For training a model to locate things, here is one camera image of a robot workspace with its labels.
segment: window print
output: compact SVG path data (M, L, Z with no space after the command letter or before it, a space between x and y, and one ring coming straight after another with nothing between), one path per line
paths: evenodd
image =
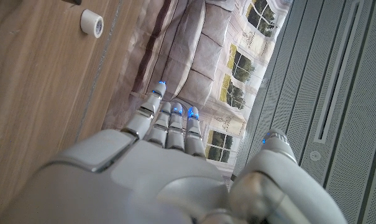
M239 138L210 130L206 145L206 158L234 165L239 144Z
M229 49L229 60L226 66L232 69L232 76L242 83L247 83L251 73L255 70L251 60L238 52L237 47L233 44Z
M219 100L226 102L231 107L236 107L241 110L244 108L244 92L238 87L234 86L231 81L231 76L225 74L224 80L222 81L221 94Z
M270 37L275 28L275 13L269 8L266 0L252 0L247 8L247 20L264 36Z
M244 55L236 52L233 63L232 76L242 83L247 83L250 80L251 73L255 68L251 64L251 60Z

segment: vent slot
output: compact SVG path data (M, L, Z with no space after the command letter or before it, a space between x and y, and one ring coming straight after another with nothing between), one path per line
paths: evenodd
M334 107L336 105L342 78L344 77L347 60L351 52L352 41L355 37L360 13L362 12L362 7L359 7L359 3L360 1L353 2L351 10L349 11L348 20L339 46L337 58L334 63L326 97L323 102L318 127L316 128L314 142L323 144L326 142L332 114L334 112Z

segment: wood grain surface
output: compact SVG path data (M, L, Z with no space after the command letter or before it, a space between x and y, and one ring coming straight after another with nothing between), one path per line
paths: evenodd
M54 154L99 131L143 0L0 0L0 212ZM103 16L84 34L84 9Z

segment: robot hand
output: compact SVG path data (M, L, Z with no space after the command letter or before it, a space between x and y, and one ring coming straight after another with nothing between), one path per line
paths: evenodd
M345 223L326 191L297 164L280 130L228 193L206 162L198 110L165 102L151 130L160 82L121 132L104 130L41 167L0 223Z

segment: gray cushion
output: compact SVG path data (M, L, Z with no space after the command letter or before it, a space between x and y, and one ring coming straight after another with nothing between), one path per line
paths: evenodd
M226 29L231 20L232 12L212 4L206 4L206 18L202 33L222 46L225 42Z
M192 70L214 80L221 50L221 46L202 34L193 59Z
M206 103L212 87L211 79L191 70L178 97L200 110Z

